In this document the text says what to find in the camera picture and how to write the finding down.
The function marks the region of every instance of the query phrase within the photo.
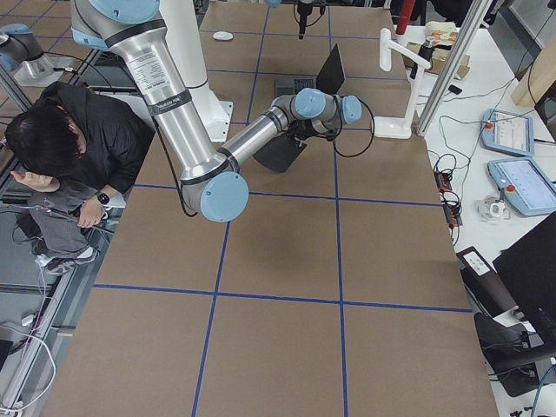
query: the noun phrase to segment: gray pants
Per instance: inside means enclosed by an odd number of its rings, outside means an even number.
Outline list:
[[[30,206],[43,206],[69,213],[95,194],[96,190],[81,182],[61,180],[60,188],[54,193],[33,191],[28,200]],[[81,228],[68,218],[44,208],[32,208],[30,214],[43,233],[44,243],[49,252],[46,254],[56,258],[76,258],[89,243],[81,232]]]

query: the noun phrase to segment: white computer mouse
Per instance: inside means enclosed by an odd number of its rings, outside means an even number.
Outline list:
[[[217,41],[231,41],[232,39],[234,39],[234,35],[224,31],[215,32],[215,34],[212,37]]]

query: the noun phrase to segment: laptop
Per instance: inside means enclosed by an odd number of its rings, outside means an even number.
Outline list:
[[[317,76],[280,76],[275,79],[275,96],[299,93],[302,89],[319,89],[326,94],[336,94],[346,81],[340,51],[336,44]]]

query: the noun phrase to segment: sneaker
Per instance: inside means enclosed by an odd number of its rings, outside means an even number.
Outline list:
[[[80,265],[93,262],[98,256],[98,250],[91,248],[91,256],[77,257],[77,258],[54,258],[46,266],[46,273],[48,275],[64,275]]]

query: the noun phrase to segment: light blue joint cap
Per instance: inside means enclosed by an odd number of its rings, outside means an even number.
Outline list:
[[[0,28],[0,32],[6,35],[29,35],[33,33],[33,31],[29,29],[29,26],[23,23],[6,24]]]
[[[8,72],[15,71],[19,66],[19,63],[9,55],[0,52],[0,65]]]
[[[356,96],[344,97],[341,101],[341,109],[344,115],[344,121],[347,124],[357,122],[361,119],[363,114],[361,102]]]
[[[160,0],[89,0],[110,19],[126,24],[147,22],[158,13]]]
[[[249,199],[249,187],[235,172],[222,172],[208,182],[201,196],[201,212],[213,222],[230,222],[240,215]]]
[[[327,98],[317,89],[302,89],[295,97],[295,110],[307,119],[319,116],[326,105]]]
[[[100,38],[91,35],[87,35],[79,30],[71,28],[73,32],[73,40],[80,45],[86,46],[87,48],[94,48],[96,50],[108,50],[106,43]]]
[[[268,7],[276,8],[281,4],[281,0],[264,0],[264,3],[268,5]]]

